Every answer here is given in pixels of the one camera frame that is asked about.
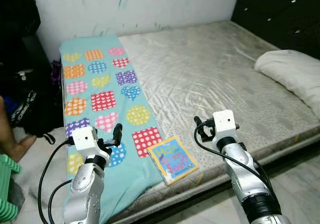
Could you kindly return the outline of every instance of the pillow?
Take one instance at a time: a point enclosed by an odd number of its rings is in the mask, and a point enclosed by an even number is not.
[[[254,69],[294,92],[320,118],[320,61],[293,50],[269,51]]]

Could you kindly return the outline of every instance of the children's book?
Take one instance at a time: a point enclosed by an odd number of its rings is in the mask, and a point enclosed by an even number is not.
[[[149,147],[148,153],[167,185],[198,169],[194,158],[177,137]]]

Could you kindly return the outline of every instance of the polka dot heart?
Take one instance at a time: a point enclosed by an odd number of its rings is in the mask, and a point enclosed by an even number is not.
[[[103,59],[104,55],[101,50],[88,50],[84,52],[86,60],[99,60]]]
[[[69,173],[76,175],[79,167],[84,163],[79,153],[71,153],[68,155],[66,169]]]
[[[76,95],[83,93],[88,89],[88,84],[85,81],[75,81],[66,86],[68,94]]]
[[[125,50],[122,47],[112,47],[108,52],[112,56],[121,56],[125,53]]]
[[[122,58],[122,59],[114,59],[113,60],[113,65],[116,67],[119,67],[121,69],[123,69],[125,66],[127,66],[129,63],[129,59],[128,58]]]
[[[107,110],[116,106],[115,94],[113,91],[101,92],[91,95],[93,111]]]
[[[70,137],[70,136],[72,136],[72,132],[75,129],[83,128],[83,127],[86,127],[86,126],[90,126],[90,121],[87,118],[83,118],[83,119],[81,119],[79,121],[74,121],[74,122],[68,123],[65,126],[66,136]]]
[[[73,53],[73,54],[64,54],[64,59],[70,62],[75,62],[78,59],[80,59],[81,54],[80,53]]]
[[[126,113],[126,119],[132,125],[146,124],[150,120],[150,117],[150,111],[146,107],[140,105],[131,107]]]
[[[131,99],[132,101],[135,100],[135,98],[140,94],[140,92],[141,90],[137,86],[131,88],[123,87],[123,89],[121,90],[121,94],[126,96],[128,99]]]
[[[87,106],[86,100],[82,98],[72,98],[65,105],[65,114],[70,115],[81,115]]]
[[[85,66],[84,65],[73,65],[73,66],[65,66],[63,68],[64,77],[66,79],[72,79],[77,77],[85,76]]]
[[[119,85],[124,85],[125,83],[133,84],[137,82],[137,77],[133,70],[119,72],[119,73],[116,73],[115,76]]]
[[[132,134],[132,138],[140,158],[144,158],[149,155],[147,152],[148,147],[162,141],[160,133],[156,127],[134,132]]]
[[[127,152],[126,152],[127,149],[122,142],[118,147],[111,146],[109,148],[112,149],[109,167],[115,167],[124,161],[127,155]]]
[[[92,84],[92,86],[102,88],[103,86],[105,86],[109,82],[110,82],[110,76],[109,75],[105,75],[105,76],[102,76],[102,77],[93,78],[92,81],[91,81],[91,84]]]
[[[97,128],[104,130],[108,133],[112,132],[113,125],[115,124],[116,120],[118,119],[118,114],[115,112],[112,112],[108,116],[101,115],[99,116],[96,121],[95,125]]]
[[[98,74],[105,71],[107,69],[107,66],[104,62],[94,61],[89,64],[88,69],[91,73]]]

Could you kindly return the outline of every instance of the white mattress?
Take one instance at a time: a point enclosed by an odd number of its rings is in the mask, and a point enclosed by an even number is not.
[[[320,122],[311,109],[254,70],[260,55],[277,48],[232,22],[124,36],[120,41],[165,137],[178,136],[200,168],[170,186],[160,183],[147,190],[110,223],[133,222],[228,179],[221,158],[194,142],[196,115],[207,119],[214,111],[233,110],[242,141],[264,162],[320,138]]]

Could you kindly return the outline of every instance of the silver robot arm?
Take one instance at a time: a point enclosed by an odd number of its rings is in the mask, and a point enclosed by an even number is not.
[[[258,174],[253,157],[246,151],[243,143],[240,143],[236,134],[239,126],[235,124],[233,112],[224,110],[215,112],[212,116],[213,119],[206,120],[205,123],[211,123],[214,128],[211,132],[214,136],[213,146],[216,146],[220,153],[232,157]],[[197,117],[194,120],[199,125],[200,119]],[[210,140],[203,130],[198,133],[202,140]],[[229,159],[224,158],[224,163],[235,194],[251,224],[291,224],[289,219],[281,214],[273,190],[261,179]]]
[[[122,126],[114,129],[114,139],[103,142],[91,126],[76,129],[72,137],[84,164],[80,166],[70,186],[70,197],[64,210],[66,224],[98,224],[100,197],[104,189],[104,168],[109,166],[112,150],[106,147],[119,146]]]

